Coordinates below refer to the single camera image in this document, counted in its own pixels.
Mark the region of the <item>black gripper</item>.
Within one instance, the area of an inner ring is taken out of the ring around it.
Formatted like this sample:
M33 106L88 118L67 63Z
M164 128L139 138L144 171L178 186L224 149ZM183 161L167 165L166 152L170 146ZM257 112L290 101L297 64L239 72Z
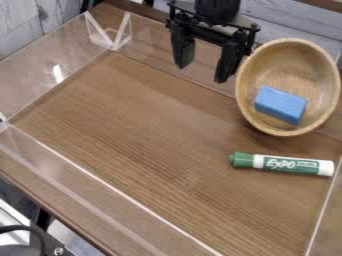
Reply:
M186 68L195 55L195 39L222 47L214 81L224 83L235 74L261 27L239 15L240 0L170 0L166 26L171 32L174 62Z

